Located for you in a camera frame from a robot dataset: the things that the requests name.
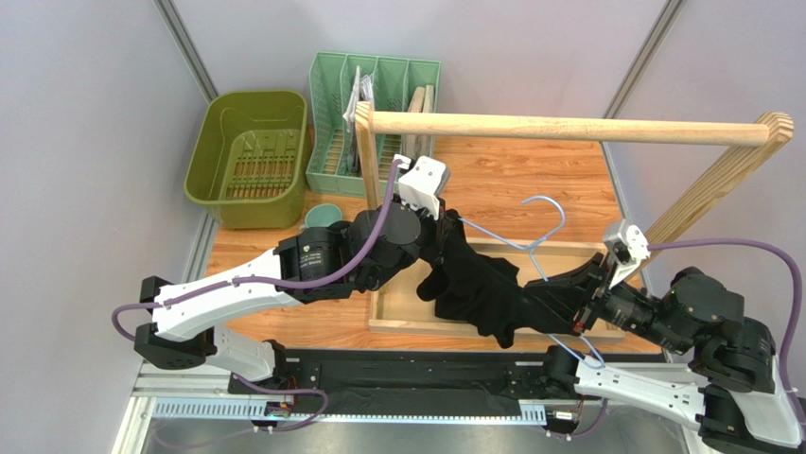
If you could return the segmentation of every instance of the green dish rack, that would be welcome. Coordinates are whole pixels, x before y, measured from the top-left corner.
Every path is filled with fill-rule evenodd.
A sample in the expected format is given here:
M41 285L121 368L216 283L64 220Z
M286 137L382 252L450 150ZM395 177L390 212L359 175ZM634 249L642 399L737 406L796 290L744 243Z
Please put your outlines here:
M408 60L370 55L319 52L310 66L310 97L316 145L307 166L310 189L325 194L364 197L360 175L347 170L347 154L352 134L342 115L347 110L356 67L361 75L373 75L373 95L377 111L406 112L417 87L434 86L434 111L439 98L438 61ZM377 135L380 190L386 190L386 174L392 157L400 153L399 135ZM433 155L431 141L429 156Z
M290 91L234 92L210 104L186 196L229 229L288 228L302 215L307 104Z

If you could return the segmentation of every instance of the olive green basket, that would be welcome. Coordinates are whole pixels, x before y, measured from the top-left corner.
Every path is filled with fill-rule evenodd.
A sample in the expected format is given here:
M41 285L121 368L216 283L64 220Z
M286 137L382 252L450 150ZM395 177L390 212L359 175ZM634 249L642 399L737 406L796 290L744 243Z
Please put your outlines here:
M347 110L356 77L373 75L373 95L378 111L406 112L417 87L434 86L434 111L439 99L438 61L409 60L371 55L319 52L310 66L310 98L316 145L307 166L307 183L313 192L364 197L360 175L347 168L347 155L352 134L344 126L342 114ZM399 135L376 135L380 190L386 190L386 174L392 157L400 152ZM433 155L433 140L429 144Z
M304 204L306 125L298 93L219 96L201 125L184 193L228 229L290 227Z

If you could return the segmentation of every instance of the wooden rack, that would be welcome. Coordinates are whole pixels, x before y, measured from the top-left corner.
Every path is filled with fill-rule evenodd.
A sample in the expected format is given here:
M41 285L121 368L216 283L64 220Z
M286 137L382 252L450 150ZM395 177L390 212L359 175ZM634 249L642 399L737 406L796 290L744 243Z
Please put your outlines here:
M674 241L792 139L792 118L765 113L755 123L604 120L539 116L395 113L356 108L367 206L380 205L375 134L522 137L595 142L723 145L727 150L645 232L650 244Z

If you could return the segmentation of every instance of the wooden table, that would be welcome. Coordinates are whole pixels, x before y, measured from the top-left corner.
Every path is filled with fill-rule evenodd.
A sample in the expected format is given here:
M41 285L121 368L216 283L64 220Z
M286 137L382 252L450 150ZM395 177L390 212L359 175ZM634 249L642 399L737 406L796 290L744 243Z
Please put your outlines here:
M555 208L546 202L520 205L523 199L537 194L554 198L566 210L566 226L552 236L553 240L601 241L605 226L621 216L597 143L439 137L434 157L451 171L443 194L447 206L508 238L538 238L559 221ZM338 205L348 220L366 208L364 199L308 192L305 212L325 202ZM469 236L483 236L471 228L466 231ZM219 229L207 275L248 262L297 233L296 226L286 230ZM275 339L287 347L499 350L493 338L372 333L367 327L368 317L368 295L354 293L347 300L264 311L227 324L253 339ZM512 350L545 351L549 345L539 340L517 340ZM581 342L572 345L585 348ZM660 352L652 343L630 334L622 342L603 345L601 350Z

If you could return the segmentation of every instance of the wooden box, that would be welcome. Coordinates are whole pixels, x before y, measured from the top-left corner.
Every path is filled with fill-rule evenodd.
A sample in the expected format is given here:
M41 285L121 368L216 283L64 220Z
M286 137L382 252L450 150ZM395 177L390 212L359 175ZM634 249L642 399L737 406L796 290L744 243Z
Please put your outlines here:
M504 257L520 268L517 281L523 286L528 281L539 279L529 256L511 246L492 238L468 238L468 244L479 253L492 257ZM528 241L516 241L528 244ZM537 263L552 276L573 270L587 262L595 253L604 253L601 243L546 241L535 251ZM429 334L441 336L478 336L476 327L469 323L439 319L434 316L434 302L423 302L416 295L417 286L430 273L427 263L418 260L413 266L401 271L384 286L383 291L373 292L370 297L370 331L397 334ZM621 341L625 333L610 323L601 320L585 334L596 343ZM549 340L545 334L530 328L516 331L516 339Z

